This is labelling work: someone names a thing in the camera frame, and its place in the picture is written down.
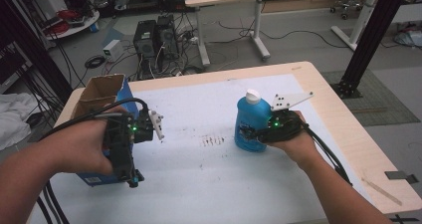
black post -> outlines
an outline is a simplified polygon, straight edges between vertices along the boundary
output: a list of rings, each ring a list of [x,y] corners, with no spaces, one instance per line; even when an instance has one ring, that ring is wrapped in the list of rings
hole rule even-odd
[[[341,98],[348,98],[356,91],[370,60],[382,37],[394,19],[403,0],[378,0],[363,31],[350,63],[339,84],[333,86]]]
[[[57,97],[66,103],[73,89],[12,0],[0,0],[0,39],[15,41]]]

blue box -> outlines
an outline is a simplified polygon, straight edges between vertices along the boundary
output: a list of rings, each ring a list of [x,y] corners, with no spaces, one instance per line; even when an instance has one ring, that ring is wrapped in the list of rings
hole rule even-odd
[[[124,75],[93,77],[81,94],[72,113],[72,118],[96,111],[107,104],[127,98],[133,98],[133,95]],[[126,103],[122,106],[128,112],[131,112],[135,118],[138,117],[139,110],[136,107],[136,103]],[[108,150],[104,150],[103,154],[108,156]],[[77,173],[77,175],[89,186],[120,182],[114,175],[102,175],[99,173]]]

blue bottle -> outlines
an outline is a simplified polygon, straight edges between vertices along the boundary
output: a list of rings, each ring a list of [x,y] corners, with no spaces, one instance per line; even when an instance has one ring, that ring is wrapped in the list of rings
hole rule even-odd
[[[252,127],[255,130],[266,128],[271,117],[270,105],[261,99],[260,94],[252,89],[247,90],[246,96],[238,103],[238,115],[235,127],[235,142],[240,148],[252,152],[263,152],[266,145],[256,139],[248,139],[244,136],[240,127]]]

floor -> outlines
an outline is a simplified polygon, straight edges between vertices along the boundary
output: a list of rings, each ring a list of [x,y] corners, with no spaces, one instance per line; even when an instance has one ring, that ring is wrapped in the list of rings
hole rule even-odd
[[[61,44],[75,69],[82,76],[86,71],[85,61],[91,56],[101,54],[107,39],[128,39],[131,42],[135,26],[132,24],[127,25],[128,23],[122,21],[155,19],[156,16],[156,14],[149,14],[134,18],[119,16],[116,19],[103,19],[99,21],[101,28],[97,33],[83,31],[72,37],[62,39]],[[357,14],[350,14],[349,19],[344,21],[341,20],[339,14],[330,14],[328,9],[264,15],[262,18],[261,29],[263,33],[261,37],[272,55],[268,61],[263,62],[257,56],[257,50],[247,38],[224,44],[208,43],[207,48],[211,66],[207,67],[205,72],[269,66],[298,61],[309,61],[320,72],[344,71],[353,53],[350,49],[345,48],[345,45],[330,30],[330,27],[335,25],[349,33],[357,16]],[[192,26],[195,26],[194,17],[189,17]],[[239,37],[240,30],[234,31],[222,26],[249,28],[252,21],[252,19],[233,19],[222,21],[220,24],[213,22],[204,25],[204,33],[208,42],[230,41]],[[182,22],[182,26],[189,27],[190,24],[185,20]],[[390,30],[394,32],[395,26],[392,25]],[[280,38],[289,33],[291,34],[281,39],[269,38]],[[314,33],[323,36],[332,45],[344,48],[333,47]],[[387,35],[384,37],[382,44],[387,47],[391,46],[391,36]],[[65,74],[65,77],[68,76],[66,63],[59,50],[52,48],[49,52]],[[187,54],[189,55],[190,65],[201,67],[196,47],[192,46]],[[422,87],[422,80],[420,79],[422,75],[421,60],[421,49],[402,46],[392,48],[379,46],[368,67],[419,119],[422,119],[422,106],[420,106],[422,101],[420,98]],[[137,62],[137,56],[127,57],[124,62],[115,66],[112,72],[131,75],[136,70]],[[92,76],[101,75],[102,72],[102,68],[87,70],[84,82]],[[77,83],[78,81],[73,75],[73,86]],[[22,89],[24,90],[25,88],[17,84],[12,88],[12,91]],[[414,174],[419,180],[422,180],[422,168],[420,168],[422,164],[422,123],[369,126],[365,129],[396,165],[398,170],[403,170],[407,174]],[[15,149],[16,147],[10,147],[0,152],[0,158],[2,156],[4,158],[6,153],[13,152]],[[422,196],[421,182],[412,184],[412,187]],[[422,220],[422,210],[400,214],[400,216]]]

white power adapter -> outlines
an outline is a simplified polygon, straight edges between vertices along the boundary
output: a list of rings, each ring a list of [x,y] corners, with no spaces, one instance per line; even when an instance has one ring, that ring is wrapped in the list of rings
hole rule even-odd
[[[116,62],[124,52],[120,40],[112,40],[103,48],[103,51],[109,62]]]

